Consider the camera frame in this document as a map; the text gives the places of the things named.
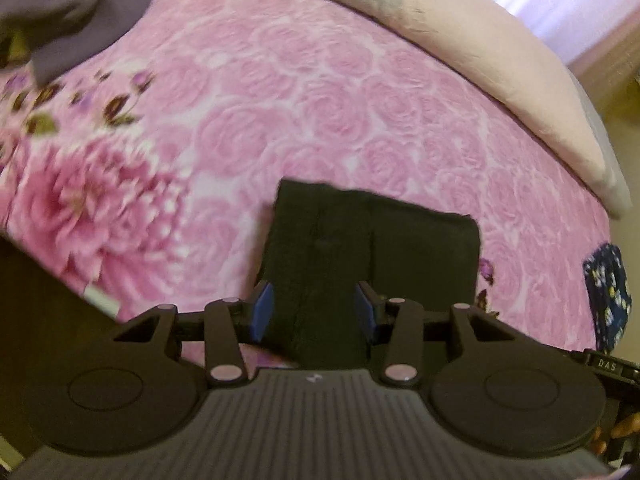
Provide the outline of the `grey purple garment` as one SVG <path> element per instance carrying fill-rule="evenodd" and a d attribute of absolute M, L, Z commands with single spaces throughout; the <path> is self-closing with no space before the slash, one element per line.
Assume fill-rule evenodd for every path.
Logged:
<path fill-rule="evenodd" d="M 126 35 L 152 0 L 1 0 L 1 66 L 43 87 Z"/>

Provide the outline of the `pink rose bed sheet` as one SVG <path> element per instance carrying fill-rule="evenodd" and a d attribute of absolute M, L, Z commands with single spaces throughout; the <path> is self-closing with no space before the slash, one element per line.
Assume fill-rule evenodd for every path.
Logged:
<path fill-rule="evenodd" d="M 284 177 L 468 214 L 490 310 L 593 345 L 600 202 L 469 81 L 331 1 L 154 0 L 50 86 L 1 78 L 1 231 L 120 318 L 247 290 Z"/>

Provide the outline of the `black trousers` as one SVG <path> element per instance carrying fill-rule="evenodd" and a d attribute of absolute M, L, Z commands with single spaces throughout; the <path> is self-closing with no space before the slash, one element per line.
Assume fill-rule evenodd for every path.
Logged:
<path fill-rule="evenodd" d="M 283 180 L 259 271 L 274 301 L 262 345 L 306 368 L 363 367 L 359 282 L 446 311 L 474 302 L 479 262 L 471 217 Z"/>

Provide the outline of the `cream grey leaf quilt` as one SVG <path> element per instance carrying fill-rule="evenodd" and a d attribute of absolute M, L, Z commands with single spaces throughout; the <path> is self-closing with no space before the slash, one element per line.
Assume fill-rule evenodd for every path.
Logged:
<path fill-rule="evenodd" d="M 488 93 L 597 195 L 631 210 L 608 132 L 584 88 L 542 41 L 492 0 L 333 0 L 416 44 Z"/>

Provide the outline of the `navy floral storage bag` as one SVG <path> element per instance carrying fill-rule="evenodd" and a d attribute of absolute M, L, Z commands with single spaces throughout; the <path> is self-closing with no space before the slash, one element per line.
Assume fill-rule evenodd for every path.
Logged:
<path fill-rule="evenodd" d="M 611 354 L 622 340 L 632 308 L 627 273 L 617 245 L 605 243 L 582 263 L 596 347 Z"/>

